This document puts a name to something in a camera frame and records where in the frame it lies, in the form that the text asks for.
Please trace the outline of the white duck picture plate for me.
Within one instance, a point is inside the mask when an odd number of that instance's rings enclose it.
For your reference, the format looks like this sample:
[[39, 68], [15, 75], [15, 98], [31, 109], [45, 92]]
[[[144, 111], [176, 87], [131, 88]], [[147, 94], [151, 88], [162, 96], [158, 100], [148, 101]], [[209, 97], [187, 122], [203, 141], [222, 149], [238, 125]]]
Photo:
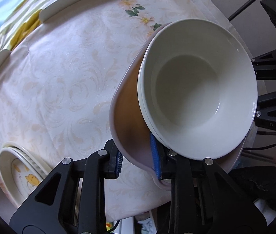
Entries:
[[5, 144], [0, 151], [0, 174], [7, 195], [17, 208], [51, 171], [40, 157], [15, 143]]

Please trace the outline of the cream bowl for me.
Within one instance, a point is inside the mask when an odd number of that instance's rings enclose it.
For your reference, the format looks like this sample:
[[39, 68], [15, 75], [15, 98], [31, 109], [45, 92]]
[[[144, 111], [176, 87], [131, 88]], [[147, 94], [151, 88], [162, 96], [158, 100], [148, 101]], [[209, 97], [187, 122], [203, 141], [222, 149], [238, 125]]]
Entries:
[[146, 49], [138, 99], [152, 135], [193, 160], [218, 159], [246, 137], [257, 82], [246, 50], [211, 21], [184, 19], [161, 29]]

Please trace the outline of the mauve plastic basin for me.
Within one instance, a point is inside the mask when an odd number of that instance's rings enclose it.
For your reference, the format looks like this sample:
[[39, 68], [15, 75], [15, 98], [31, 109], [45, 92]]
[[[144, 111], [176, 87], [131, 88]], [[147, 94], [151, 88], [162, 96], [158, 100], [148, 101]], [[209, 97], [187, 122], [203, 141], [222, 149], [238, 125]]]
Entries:
[[[116, 146], [132, 164], [150, 173], [155, 184], [164, 190], [169, 190], [170, 185], [166, 177], [159, 179], [156, 176], [150, 145], [152, 133], [142, 115], [137, 86], [146, 49], [155, 35], [167, 25], [157, 29], [141, 47], [117, 88], [110, 108], [111, 134]], [[227, 155], [214, 159], [225, 171], [229, 172], [235, 164], [245, 139]]]

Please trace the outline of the cream patterned tablecloth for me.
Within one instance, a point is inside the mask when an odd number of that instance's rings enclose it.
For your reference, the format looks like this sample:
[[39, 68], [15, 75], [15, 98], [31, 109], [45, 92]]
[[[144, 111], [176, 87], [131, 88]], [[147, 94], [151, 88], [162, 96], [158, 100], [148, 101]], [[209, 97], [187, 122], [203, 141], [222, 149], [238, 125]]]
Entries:
[[[186, 18], [237, 35], [211, 0], [57, 0], [0, 67], [0, 151], [14, 142], [50, 167], [110, 139], [111, 99], [157, 27]], [[0, 174], [0, 190], [12, 204]]]

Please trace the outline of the floral striped bed quilt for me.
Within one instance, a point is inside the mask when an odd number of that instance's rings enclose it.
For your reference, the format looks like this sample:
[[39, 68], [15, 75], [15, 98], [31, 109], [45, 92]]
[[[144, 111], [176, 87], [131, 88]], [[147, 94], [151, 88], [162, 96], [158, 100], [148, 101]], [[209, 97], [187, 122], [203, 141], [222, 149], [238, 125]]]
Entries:
[[14, 50], [40, 24], [39, 13], [57, 0], [23, 0], [0, 27], [0, 51]]

